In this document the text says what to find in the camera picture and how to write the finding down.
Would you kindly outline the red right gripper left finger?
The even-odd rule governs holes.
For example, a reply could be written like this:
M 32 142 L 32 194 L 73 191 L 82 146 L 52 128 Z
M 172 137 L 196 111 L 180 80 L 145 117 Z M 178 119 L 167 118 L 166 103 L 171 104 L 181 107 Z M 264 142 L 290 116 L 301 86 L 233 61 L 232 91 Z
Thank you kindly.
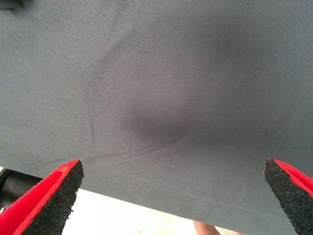
M 2 235 L 60 235 L 84 177 L 79 159 L 62 164 L 0 214 Z

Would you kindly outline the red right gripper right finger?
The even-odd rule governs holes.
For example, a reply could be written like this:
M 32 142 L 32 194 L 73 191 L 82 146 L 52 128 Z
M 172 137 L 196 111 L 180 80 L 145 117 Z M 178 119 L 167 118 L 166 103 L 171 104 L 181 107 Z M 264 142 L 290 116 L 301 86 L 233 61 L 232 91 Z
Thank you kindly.
M 264 168 L 279 204 L 298 235 L 313 233 L 313 179 L 283 161 L 268 158 Z

